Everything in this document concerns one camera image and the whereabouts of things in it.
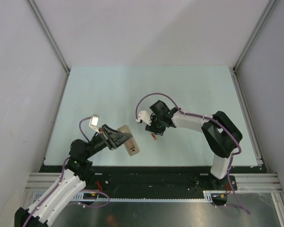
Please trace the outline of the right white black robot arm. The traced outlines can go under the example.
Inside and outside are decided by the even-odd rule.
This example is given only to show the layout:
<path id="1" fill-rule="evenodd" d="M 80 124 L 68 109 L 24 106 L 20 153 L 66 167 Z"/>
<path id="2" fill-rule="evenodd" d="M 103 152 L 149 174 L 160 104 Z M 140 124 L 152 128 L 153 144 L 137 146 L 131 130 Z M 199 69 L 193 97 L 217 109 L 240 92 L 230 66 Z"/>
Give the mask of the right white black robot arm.
<path id="1" fill-rule="evenodd" d="M 146 123 L 145 130 L 162 136 L 167 128 L 185 128 L 204 135 L 211 151 L 214 153 L 213 164 L 208 176 L 196 182 L 219 190 L 225 184 L 233 157 L 240 154 L 240 141 L 243 136 L 230 118 L 222 111 L 211 116 L 184 112 L 178 107 L 169 109 L 158 100 L 150 106 L 151 112 L 140 111 L 138 123 Z"/>

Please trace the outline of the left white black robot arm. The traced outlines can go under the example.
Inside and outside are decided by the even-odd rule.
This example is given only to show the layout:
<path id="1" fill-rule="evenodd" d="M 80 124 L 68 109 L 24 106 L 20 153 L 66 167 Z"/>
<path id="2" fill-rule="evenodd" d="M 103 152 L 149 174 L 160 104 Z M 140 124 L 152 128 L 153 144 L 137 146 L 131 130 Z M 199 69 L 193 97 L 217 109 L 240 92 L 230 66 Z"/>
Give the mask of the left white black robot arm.
<path id="1" fill-rule="evenodd" d="M 114 150 L 133 139 L 128 125 L 117 130 L 102 125 L 89 141 L 74 140 L 62 172 L 49 189 L 28 208 L 20 207 L 14 216 L 16 227 L 50 227 L 74 196 L 95 183 L 89 158 L 101 150 Z"/>

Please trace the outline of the white remote control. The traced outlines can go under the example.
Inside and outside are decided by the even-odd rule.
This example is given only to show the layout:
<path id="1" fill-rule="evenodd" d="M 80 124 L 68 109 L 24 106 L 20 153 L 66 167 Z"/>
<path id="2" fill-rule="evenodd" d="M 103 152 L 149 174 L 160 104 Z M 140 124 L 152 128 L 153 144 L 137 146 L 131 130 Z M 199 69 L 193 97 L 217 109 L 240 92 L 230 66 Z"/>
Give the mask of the white remote control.
<path id="1" fill-rule="evenodd" d="M 124 146 L 129 154 L 129 156 L 134 156 L 140 152 L 138 144 L 130 130 L 128 125 L 124 125 L 117 129 L 118 132 L 131 134 L 132 137 L 124 143 Z"/>

